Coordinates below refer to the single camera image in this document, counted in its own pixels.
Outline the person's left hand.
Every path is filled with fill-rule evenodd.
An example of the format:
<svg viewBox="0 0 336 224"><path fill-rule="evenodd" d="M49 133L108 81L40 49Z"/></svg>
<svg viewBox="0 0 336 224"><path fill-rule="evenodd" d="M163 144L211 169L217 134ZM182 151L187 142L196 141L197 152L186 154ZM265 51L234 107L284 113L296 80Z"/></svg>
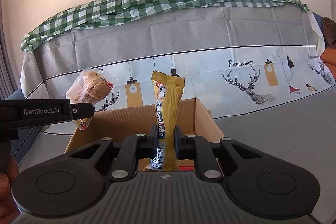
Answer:
<svg viewBox="0 0 336 224"><path fill-rule="evenodd" d="M5 172L0 175L0 223L8 224L18 215L19 210L11 195L11 186L19 173L18 164L11 156Z"/></svg>

